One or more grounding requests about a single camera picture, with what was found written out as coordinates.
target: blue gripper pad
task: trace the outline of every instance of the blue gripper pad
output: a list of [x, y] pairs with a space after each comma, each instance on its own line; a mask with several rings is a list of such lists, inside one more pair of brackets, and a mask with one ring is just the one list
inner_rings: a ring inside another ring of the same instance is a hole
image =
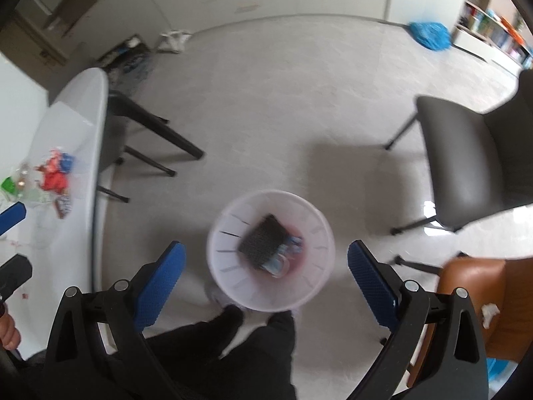
[[26, 206], [17, 201], [0, 214], [0, 236], [26, 218]]
[[380, 274], [377, 261], [360, 241], [348, 248], [348, 267], [381, 326], [394, 331], [398, 324], [398, 300]]
[[144, 328], [156, 322], [163, 305], [185, 268], [185, 261], [185, 247], [174, 241], [157, 262], [144, 265], [132, 280], [135, 282], [136, 277], [143, 277], [149, 269], [152, 269], [147, 278], [142, 278], [145, 286], [137, 296], [133, 317], [137, 332], [142, 332]]

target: black sponge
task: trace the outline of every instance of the black sponge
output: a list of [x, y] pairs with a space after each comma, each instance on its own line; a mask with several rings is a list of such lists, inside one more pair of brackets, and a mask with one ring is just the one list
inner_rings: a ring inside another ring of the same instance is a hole
[[289, 237], [289, 232], [270, 214], [253, 229], [239, 244], [238, 250], [259, 269], [278, 252], [281, 244]]

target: black pants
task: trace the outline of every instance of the black pants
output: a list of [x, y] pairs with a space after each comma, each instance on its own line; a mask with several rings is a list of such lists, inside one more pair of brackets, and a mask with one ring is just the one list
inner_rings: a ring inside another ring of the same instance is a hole
[[173, 380], [209, 400], [295, 400], [290, 311], [272, 315], [266, 326], [220, 358], [243, 320], [239, 308], [228, 306], [210, 322], [182, 326], [147, 342]]

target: blue object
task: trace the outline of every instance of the blue object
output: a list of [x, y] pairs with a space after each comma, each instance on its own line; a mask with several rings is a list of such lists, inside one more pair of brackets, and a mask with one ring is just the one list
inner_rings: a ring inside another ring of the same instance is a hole
[[69, 174], [72, 171], [74, 165], [74, 156], [68, 153], [61, 154], [61, 160], [59, 161], [59, 169], [62, 173]]
[[137, 297], [133, 324], [137, 332], [153, 325], [185, 268], [185, 247], [172, 242]]
[[505, 367], [507, 367], [509, 361], [504, 359], [487, 358], [487, 371], [489, 374], [489, 382], [497, 378]]
[[377, 322], [394, 331], [398, 325], [398, 300], [381, 276], [374, 256], [365, 250], [359, 242], [352, 242], [348, 248], [348, 267]]
[[439, 22], [411, 22], [412, 36], [420, 45], [433, 51], [440, 51], [451, 46], [450, 32]]
[[17, 201], [0, 214], [0, 236], [26, 218], [26, 206]]

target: drawer handle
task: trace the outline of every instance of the drawer handle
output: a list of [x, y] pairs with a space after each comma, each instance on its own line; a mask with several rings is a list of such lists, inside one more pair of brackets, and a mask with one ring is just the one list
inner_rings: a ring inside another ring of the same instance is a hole
[[237, 7], [237, 10], [235, 10], [235, 13], [251, 12], [253, 10], [259, 9], [260, 7], [261, 7], [261, 5], [259, 5], [257, 3], [249, 5], [249, 6], [240, 6], [240, 7]]

